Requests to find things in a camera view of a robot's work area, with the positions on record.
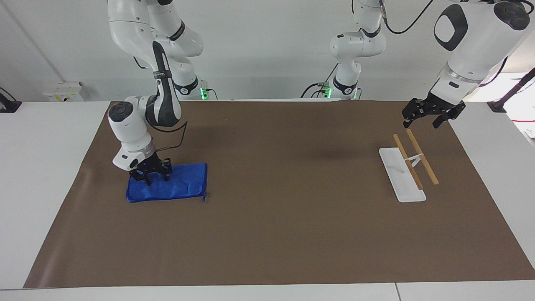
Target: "brown paper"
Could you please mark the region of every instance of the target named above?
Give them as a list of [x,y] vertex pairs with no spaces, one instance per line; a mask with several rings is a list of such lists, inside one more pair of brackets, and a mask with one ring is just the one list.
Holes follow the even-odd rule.
[[417,166],[427,201],[401,204],[378,150],[415,154],[404,102],[182,105],[161,157],[206,162],[207,202],[129,204],[104,119],[25,288],[535,279],[447,123],[411,127],[441,184]]

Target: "electrical outlet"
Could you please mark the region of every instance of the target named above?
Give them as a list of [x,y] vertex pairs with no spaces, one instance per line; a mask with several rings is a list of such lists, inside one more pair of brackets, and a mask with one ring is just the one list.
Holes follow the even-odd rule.
[[89,94],[82,82],[64,82],[62,84],[48,86],[43,95],[48,101],[86,101]]

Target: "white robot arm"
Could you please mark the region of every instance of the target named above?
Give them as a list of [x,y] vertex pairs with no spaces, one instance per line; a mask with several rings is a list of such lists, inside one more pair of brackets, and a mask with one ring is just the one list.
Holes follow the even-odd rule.
[[412,99],[403,110],[404,126],[426,115],[439,115],[438,128],[456,119],[472,93],[527,33],[530,17],[518,0],[462,2],[440,15],[434,28],[439,44],[452,55],[425,100]]
[[203,42],[176,13],[172,13],[172,2],[108,1],[113,41],[123,51],[150,65],[158,87],[157,95],[128,97],[112,106],[108,112],[111,128],[121,141],[121,150],[113,163],[130,171],[134,178],[145,181],[150,172],[164,175],[172,172],[170,162],[162,162],[156,155],[147,125],[177,125],[182,117],[177,89],[182,89],[182,92],[188,89],[184,95],[191,95],[198,90],[194,85],[196,82],[198,85],[197,77],[186,57],[200,55]]
[[386,37],[381,32],[381,5],[379,0],[358,0],[354,5],[354,20],[358,32],[339,34],[331,40],[331,53],[338,60],[338,71],[329,83],[331,97],[352,99],[356,93],[361,65],[355,60],[383,53]]

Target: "white plastic tray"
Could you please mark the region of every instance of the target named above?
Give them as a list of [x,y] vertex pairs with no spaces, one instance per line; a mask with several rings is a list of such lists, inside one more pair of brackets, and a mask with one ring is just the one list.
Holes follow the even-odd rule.
[[379,154],[399,202],[422,202],[427,199],[424,191],[418,189],[399,148],[381,148]]

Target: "white table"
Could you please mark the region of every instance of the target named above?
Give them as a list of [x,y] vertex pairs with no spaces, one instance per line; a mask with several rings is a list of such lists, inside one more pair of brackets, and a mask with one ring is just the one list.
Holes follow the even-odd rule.
[[[0,115],[0,289],[15,290],[0,291],[0,300],[394,301],[398,289],[403,301],[535,300],[535,281],[17,290],[24,285],[108,105],[25,103],[17,114]],[[506,115],[490,112],[484,103],[469,103],[452,126],[535,266],[535,148]]]

